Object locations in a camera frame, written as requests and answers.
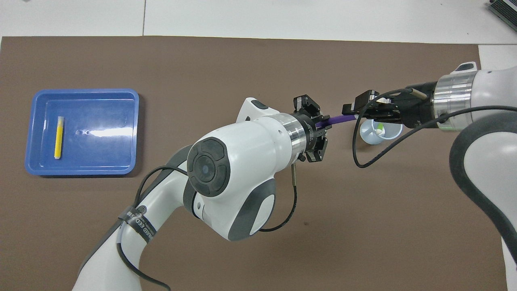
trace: black cable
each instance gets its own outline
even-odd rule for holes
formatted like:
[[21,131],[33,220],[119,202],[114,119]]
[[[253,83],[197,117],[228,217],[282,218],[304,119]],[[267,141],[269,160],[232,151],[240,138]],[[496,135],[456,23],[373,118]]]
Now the black cable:
[[[175,170],[175,171],[178,171],[178,172],[180,172],[180,173],[182,173],[184,175],[187,175],[187,172],[185,170],[180,169],[179,167],[175,167],[175,166],[160,166],[160,167],[157,167],[157,168],[153,169],[151,172],[149,172],[147,175],[145,175],[144,179],[140,183],[140,186],[138,187],[138,190],[136,191],[136,197],[134,198],[134,202],[133,202],[133,205],[132,205],[134,208],[136,208],[138,206],[138,204],[141,202],[140,201],[140,197],[141,197],[142,189],[144,188],[145,182],[147,182],[147,179],[149,179],[149,177],[151,177],[154,173],[156,173],[159,170]],[[171,288],[167,284],[165,284],[165,283],[163,283],[161,281],[158,281],[158,280],[156,280],[156,279],[154,279],[152,277],[149,277],[148,275],[146,275],[142,271],[140,271],[137,267],[135,267],[128,260],[128,258],[126,257],[126,254],[124,254],[124,252],[122,250],[122,242],[117,242],[117,252],[118,252],[118,256],[124,262],[126,267],[128,267],[133,273],[135,273],[136,275],[138,275],[139,277],[141,277],[144,280],[147,280],[147,281],[149,281],[151,283],[155,283],[157,285],[160,285],[163,288],[167,289],[168,291],[171,291]]]
[[298,194],[296,192],[296,186],[294,186],[294,185],[293,185],[293,191],[294,191],[293,207],[291,208],[291,212],[289,213],[287,218],[281,224],[279,224],[279,225],[277,225],[275,227],[272,227],[272,228],[261,228],[261,229],[259,229],[259,231],[262,231],[262,232],[275,231],[275,230],[279,229],[280,227],[284,226],[291,219],[291,217],[293,217],[293,213],[296,210],[296,201],[298,200]]
[[396,141],[394,141],[392,144],[387,146],[383,151],[381,151],[378,155],[376,155],[373,159],[371,159],[366,164],[359,163],[359,161],[357,160],[356,140],[357,140],[357,131],[358,131],[358,128],[359,128],[359,123],[360,123],[360,120],[361,120],[362,116],[364,115],[364,113],[368,109],[369,105],[372,104],[373,102],[379,100],[380,98],[382,98],[382,97],[384,97],[386,95],[392,95],[392,94],[395,94],[395,93],[402,93],[402,92],[404,92],[402,90],[407,90],[407,89],[394,90],[394,91],[390,91],[390,92],[387,92],[387,93],[384,93],[384,94],[381,94],[381,95],[377,96],[373,100],[369,101],[365,105],[365,107],[361,110],[361,112],[359,113],[359,116],[357,117],[357,122],[356,122],[356,125],[355,125],[355,128],[354,128],[354,135],[352,137],[352,155],[354,157],[354,162],[357,165],[357,167],[359,167],[359,168],[366,168],[366,167],[372,165],[374,162],[376,162],[378,159],[380,159],[383,155],[385,155],[387,152],[389,152],[391,149],[393,149],[397,144],[401,143],[404,139],[408,138],[409,136],[413,135],[414,133],[418,132],[419,130],[421,130],[423,128],[427,128],[427,127],[429,127],[431,125],[434,125],[437,122],[444,122],[447,119],[449,119],[451,117],[454,117],[456,115],[465,114],[465,113],[469,113],[469,112],[475,112],[475,111],[482,111],[482,110],[508,110],[508,111],[515,111],[515,112],[517,112],[517,107],[502,106],[502,105],[490,105],[490,106],[478,106],[478,107],[466,108],[466,109],[455,111],[453,113],[443,114],[443,115],[441,115],[438,118],[435,118],[433,120],[427,121],[427,122],[425,122],[425,123],[423,123],[423,124],[413,128],[410,132],[406,133],[405,135],[403,135],[402,137],[400,137]]
[[145,175],[144,179],[140,183],[140,186],[138,187],[138,190],[136,191],[136,196],[135,196],[134,202],[132,204],[132,206],[134,208],[136,208],[138,206],[138,204],[141,202],[140,195],[142,194],[142,189],[144,188],[145,182],[147,182],[147,179],[149,179],[149,177],[151,177],[154,173],[156,173],[159,170],[176,170],[184,175],[187,175],[187,172],[185,170],[180,169],[179,167],[175,167],[175,166],[160,166],[160,167],[153,169],[151,172],[149,172],[147,175]]

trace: yellow marker with white cap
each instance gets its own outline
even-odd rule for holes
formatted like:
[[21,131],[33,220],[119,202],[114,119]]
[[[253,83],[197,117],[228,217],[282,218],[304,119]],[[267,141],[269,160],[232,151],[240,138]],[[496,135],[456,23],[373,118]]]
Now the yellow marker with white cap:
[[65,118],[63,116],[57,117],[57,129],[56,129],[56,146],[54,148],[54,159],[61,158],[61,146],[63,144],[63,123]]

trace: purple stick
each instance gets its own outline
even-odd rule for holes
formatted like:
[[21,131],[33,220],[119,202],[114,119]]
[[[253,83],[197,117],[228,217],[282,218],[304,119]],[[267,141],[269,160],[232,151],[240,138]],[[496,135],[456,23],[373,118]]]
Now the purple stick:
[[316,123],[316,128],[325,127],[325,126],[328,126],[331,124],[342,123],[342,122],[346,122],[346,121],[352,121],[355,119],[356,119],[355,115],[339,115],[336,117],[331,117],[325,121]]

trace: blue tray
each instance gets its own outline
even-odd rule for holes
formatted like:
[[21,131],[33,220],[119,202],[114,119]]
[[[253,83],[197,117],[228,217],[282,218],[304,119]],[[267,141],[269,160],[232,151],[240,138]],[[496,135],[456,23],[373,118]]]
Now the blue tray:
[[[42,90],[36,93],[25,152],[34,175],[122,175],[136,161],[138,93],[132,89]],[[57,117],[64,117],[60,159]]]

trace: black strap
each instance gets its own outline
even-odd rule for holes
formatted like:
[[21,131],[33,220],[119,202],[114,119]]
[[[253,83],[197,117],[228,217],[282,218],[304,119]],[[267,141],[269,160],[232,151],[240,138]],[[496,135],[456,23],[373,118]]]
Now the black strap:
[[133,206],[126,208],[118,218],[129,224],[147,243],[149,243],[156,234],[156,229],[151,222]]

